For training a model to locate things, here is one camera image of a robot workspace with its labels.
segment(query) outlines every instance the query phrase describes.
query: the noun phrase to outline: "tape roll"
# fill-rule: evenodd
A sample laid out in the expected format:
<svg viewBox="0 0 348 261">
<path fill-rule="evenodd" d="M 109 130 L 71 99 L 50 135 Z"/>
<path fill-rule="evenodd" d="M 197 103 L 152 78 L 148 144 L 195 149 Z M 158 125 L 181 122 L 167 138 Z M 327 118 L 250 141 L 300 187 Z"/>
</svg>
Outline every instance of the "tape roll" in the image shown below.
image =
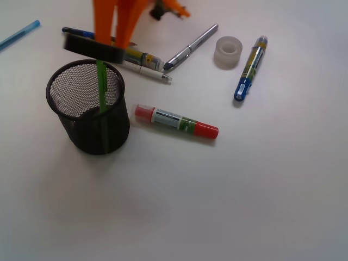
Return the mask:
<svg viewBox="0 0 348 261">
<path fill-rule="evenodd" d="M 226 65 L 234 65 L 240 59 L 243 45 L 232 36 L 224 36 L 216 42 L 214 57 L 217 61 Z"/>
</svg>

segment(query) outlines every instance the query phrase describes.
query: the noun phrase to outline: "black mesh pencil holder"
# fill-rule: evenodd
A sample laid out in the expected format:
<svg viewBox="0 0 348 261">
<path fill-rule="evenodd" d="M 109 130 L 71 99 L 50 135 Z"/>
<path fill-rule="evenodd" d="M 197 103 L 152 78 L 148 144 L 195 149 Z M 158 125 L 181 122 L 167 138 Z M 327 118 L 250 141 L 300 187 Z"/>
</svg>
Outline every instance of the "black mesh pencil holder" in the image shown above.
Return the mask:
<svg viewBox="0 0 348 261">
<path fill-rule="evenodd" d="M 107 67 L 107 110 L 100 113 L 96 60 L 80 60 L 60 68 L 49 80 L 46 98 L 71 141 L 86 153 L 118 149 L 127 139 L 129 118 L 125 83 L 118 70 Z"/>
</svg>

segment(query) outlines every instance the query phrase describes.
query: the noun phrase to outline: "silver pen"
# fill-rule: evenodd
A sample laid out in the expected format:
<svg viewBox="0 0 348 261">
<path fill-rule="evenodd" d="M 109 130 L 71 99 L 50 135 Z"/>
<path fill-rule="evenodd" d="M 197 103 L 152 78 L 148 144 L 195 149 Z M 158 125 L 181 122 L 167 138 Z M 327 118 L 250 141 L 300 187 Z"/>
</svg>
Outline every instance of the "silver pen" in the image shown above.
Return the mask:
<svg viewBox="0 0 348 261">
<path fill-rule="evenodd" d="M 204 32 L 200 37 L 198 37 L 193 43 L 187 45 L 184 49 L 182 49 L 179 53 L 177 53 L 173 58 L 165 63 L 163 66 L 163 70 L 167 71 L 170 69 L 174 69 L 176 66 L 181 64 L 188 56 L 190 56 L 191 52 L 200 47 L 202 43 L 204 43 L 209 37 L 211 37 L 219 28 L 219 25 L 216 23 L 212 27 L 210 27 L 207 31 Z"/>
</svg>

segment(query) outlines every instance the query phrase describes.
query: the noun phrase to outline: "orange object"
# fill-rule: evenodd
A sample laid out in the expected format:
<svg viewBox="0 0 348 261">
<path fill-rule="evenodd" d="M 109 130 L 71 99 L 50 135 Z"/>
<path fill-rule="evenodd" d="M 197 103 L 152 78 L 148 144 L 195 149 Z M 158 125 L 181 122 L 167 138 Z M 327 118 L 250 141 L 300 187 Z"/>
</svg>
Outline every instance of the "orange object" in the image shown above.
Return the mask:
<svg viewBox="0 0 348 261">
<path fill-rule="evenodd" d="M 96 41 L 106 45 L 110 44 L 111 24 L 115 6 L 117 6 L 115 46 L 126 49 L 136 22 L 147 6 L 147 2 L 147 0 L 93 0 Z M 179 15 L 190 16 L 190 13 L 176 0 L 162 0 L 162 2 L 169 9 L 177 11 Z"/>
</svg>

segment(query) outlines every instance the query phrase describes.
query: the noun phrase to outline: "red cap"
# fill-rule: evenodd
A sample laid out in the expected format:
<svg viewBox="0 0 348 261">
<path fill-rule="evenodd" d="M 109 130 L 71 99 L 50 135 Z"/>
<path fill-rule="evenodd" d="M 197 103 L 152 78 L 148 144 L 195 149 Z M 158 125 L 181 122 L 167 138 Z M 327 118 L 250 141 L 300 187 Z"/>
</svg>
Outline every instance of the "red cap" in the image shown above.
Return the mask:
<svg viewBox="0 0 348 261">
<path fill-rule="evenodd" d="M 135 108 L 134 114 L 135 114 L 135 117 L 137 117 L 139 120 L 151 122 L 153 111 L 154 111 L 154 107 L 138 104 Z"/>
<path fill-rule="evenodd" d="M 218 128 L 211 125 L 207 125 L 199 121 L 196 122 L 196 127 L 194 130 L 195 136 L 202 136 L 208 139 L 216 139 L 218 134 L 219 134 Z"/>
</svg>

